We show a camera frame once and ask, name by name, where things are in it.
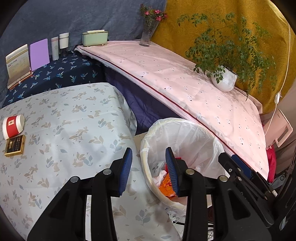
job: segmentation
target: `pink table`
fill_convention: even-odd
[[[237,154],[267,179],[258,109],[242,93],[218,90],[204,74],[193,72],[194,63],[157,44],[143,47],[138,41],[109,41],[76,50],[126,76],[179,116],[204,125],[229,155]]]

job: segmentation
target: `white plastic bag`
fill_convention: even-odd
[[[149,128],[141,142],[140,151],[146,183],[163,203],[168,213],[185,215],[186,206],[164,196],[152,179],[165,168],[167,147],[171,147],[175,157],[181,157],[189,168],[211,178],[217,178],[220,175],[229,176],[218,163],[218,156],[224,150],[212,133],[189,120],[167,118],[158,120]]]

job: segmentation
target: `small black and gold box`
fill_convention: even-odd
[[[26,136],[21,135],[7,140],[4,155],[7,157],[24,153]]]

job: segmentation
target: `white plant pot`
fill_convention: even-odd
[[[220,80],[219,83],[216,81],[216,77],[214,77],[214,74],[212,74],[212,83],[214,86],[216,86],[219,90],[223,92],[228,92],[233,90],[235,81],[237,80],[237,75],[229,71],[228,69],[225,69],[225,73],[222,72],[223,79]]]

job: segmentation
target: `silver rivet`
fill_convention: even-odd
[[[111,169],[105,169],[104,171],[103,171],[103,174],[104,175],[110,175],[111,174]]]
[[[228,181],[228,177],[227,176],[219,176],[220,181],[222,182],[227,182]]]
[[[70,182],[75,183],[78,181],[78,177],[71,177]]]
[[[186,173],[187,173],[188,175],[192,175],[192,174],[194,174],[194,170],[191,169],[191,168],[188,168],[188,169],[186,170]]]

